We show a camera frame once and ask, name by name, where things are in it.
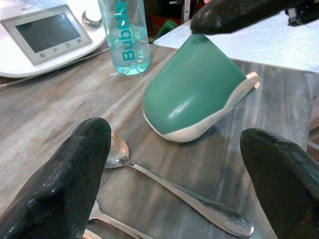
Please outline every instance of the spoon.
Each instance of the spoon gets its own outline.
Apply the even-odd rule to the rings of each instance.
[[[239,237],[248,237],[253,233],[253,224],[238,212],[171,183],[142,166],[131,162],[129,160],[129,148],[127,144],[120,136],[112,132],[111,149],[105,168],[118,168],[122,166],[134,168],[154,179],[226,232]]]
[[[142,232],[139,232],[139,231],[135,230],[134,228],[131,228],[131,227],[115,220],[114,218],[111,218],[110,216],[102,213],[100,211],[99,203],[97,201],[95,201],[95,203],[94,203],[94,206],[93,206],[92,211],[91,211],[91,215],[89,217],[89,221],[93,220],[93,219],[98,219],[102,222],[108,223],[108,224],[114,226],[117,229],[120,229],[121,231],[125,232],[126,234],[128,234],[136,239],[154,239],[153,237],[150,237]],[[91,235],[89,235],[89,234],[90,233],[85,234],[88,239],[89,238],[95,239],[95,237],[92,236],[93,234],[91,234]]]

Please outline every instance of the green mug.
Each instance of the green mug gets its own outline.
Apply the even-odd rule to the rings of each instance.
[[[200,137],[259,86],[206,36],[184,43],[144,94],[144,117],[162,137],[188,142]]]

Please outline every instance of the fork handle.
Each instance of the fork handle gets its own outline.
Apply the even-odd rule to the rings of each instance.
[[[92,232],[88,229],[85,229],[82,239],[102,239],[102,238],[99,237],[94,232]]]
[[[137,231],[134,228],[131,228],[128,225],[125,225],[104,213],[99,213],[98,215],[96,215],[95,219],[108,223],[136,239],[154,239],[153,237],[150,237],[140,231]]]
[[[229,207],[171,183],[135,163],[128,164],[128,166],[144,173],[156,182],[160,183],[162,186],[169,189],[205,218],[226,232],[239,237],[248,237],[253,233],[253,224],[243,215]]]

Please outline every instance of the water bottle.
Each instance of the water bottle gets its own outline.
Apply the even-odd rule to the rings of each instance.
[[[124,75],[146,70],[150,63],[143,0],[99,0],[113,65]]]

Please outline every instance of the water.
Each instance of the water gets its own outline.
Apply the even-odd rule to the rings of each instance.
[[[113,28],[108,43],[116,70],[124,75],[135,75],[145,71],[150,64],[148,34],[141,26],[131,26],[127,30],[130,34]]]

